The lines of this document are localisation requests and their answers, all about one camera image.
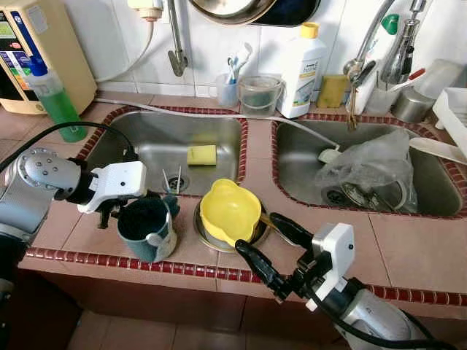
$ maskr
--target pink tile countertop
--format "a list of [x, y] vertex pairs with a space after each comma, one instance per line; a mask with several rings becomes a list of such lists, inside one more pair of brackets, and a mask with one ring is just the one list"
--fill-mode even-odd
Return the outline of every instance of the pink tile countertop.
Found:
[[[218, 108], [213, 100], [206, 98], [127, 93], [101, 93], [101, 97], [159, 106]], [[92, 104], [82, 118], [101, 122], [119, 107]], [[342, 114], [341, 109], [315, 107], [311, 112]], [[51, 124], [45, 116], [11, 114], [3, 109], [0, 118], [7, 125], [0, 129], [0, 158]], [[285, 196], [273, 181], [271, 135], [271, 122], [248, 120], [246, 174], [242, 186], [252, 190], [268, 211], [284, 214], [310, 232], [326, 222], [353, 225], [357, 251], [347, 276], [358, 277], [370, 285], [370, 290], [419, 316], [467, 319], [467, 218], [405, 217], [303, 206]], [[65, 144], [59, 135], [53, 134], [41, 144], [68, 157], [76, 155], [84, 142]], [[271, 293], [257, 283], [242, 258], [214, 251], [200, 242], [193, 227], [193, 212], [199, 198], [180, 197], [179, 200], [182, 211], [174, 228], [180, 243], [164, 263], [139, 262], [120, 240], [116, 220], [111, 219], [107, 230], [98, 230], [98, 214], [81, 215], [70, 203], [54, 202], [34, 247], [20, 266], [271, 298]], [[259, 248], [280, 273], [291, 273], [303, 253], [303, 249], [288, 245], [275, 233], [270, 233]]]

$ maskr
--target metal pot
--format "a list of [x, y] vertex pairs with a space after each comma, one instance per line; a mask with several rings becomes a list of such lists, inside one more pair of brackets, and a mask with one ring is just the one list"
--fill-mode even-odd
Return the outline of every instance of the metal pot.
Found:
[[243, 25], [268, 12], [277, 0], [190, 0], [210, 20], [226, 25]]

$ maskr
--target white tile wall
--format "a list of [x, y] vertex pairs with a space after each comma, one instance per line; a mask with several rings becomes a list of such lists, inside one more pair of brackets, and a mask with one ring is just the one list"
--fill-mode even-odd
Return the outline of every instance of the white tile wall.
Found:
[[[96, 77], [123, 69], [141, 50], [146, 23], [130, 9], [126, 0], [62, 0], [82, 48]], [[328, 46], [323, 67], [326, 74], [340, 74], [355, 57], [363, 36], [382, 0], [326, 0], [312, 20], [320, 24], [320, 39]], [[390, 12], [410, 16], [410, 0], [395, 0]], [[168, 23], [155, 24], [155, 39], [147, 57], [131, 72], [105, 90], [208, 96], [215, 77], [227, 72], [227, 57], [244, 42], [254, 48], [243, 74], [279, 74], [283, 43], [298, 35], [298, 28], [268, 26], [220, 26], [209, 22], [187, 0], [176, 0], [182, 44], [189, 67], [183, 77], [171, 69], [167, 51], [173, 50]], [[467, 1], [428, 0], [416, 41], [414, 67], [428, 67], [435, 58], [467, 64]]]

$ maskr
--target green liquid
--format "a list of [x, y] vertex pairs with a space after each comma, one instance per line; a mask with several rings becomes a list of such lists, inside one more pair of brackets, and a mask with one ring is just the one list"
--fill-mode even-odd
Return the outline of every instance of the green liquid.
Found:
[[[81, 121], [65, 90], [52, 96], [40, 96], [39, 100], [55, 124]], [[66, 142], [78, 142], [88, 135], [88, 132], [82, 126], [63, 128], [59, 132]]]

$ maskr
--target green dish soap bottle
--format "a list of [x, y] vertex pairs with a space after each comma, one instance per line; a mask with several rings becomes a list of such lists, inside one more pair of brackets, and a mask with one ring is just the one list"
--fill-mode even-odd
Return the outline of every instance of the green dish soap bottle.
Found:
[[[44, 61], [35, 56], [30, 57], [29, 68], [31, 74], [27, 77], [28, 83], [53, 122], [79, 122], [80, 117], [55, 72], [47, 70]], [[63, 128], [59, 132], [66, 142], [81, 141], [88, 134], [82, 126]]]

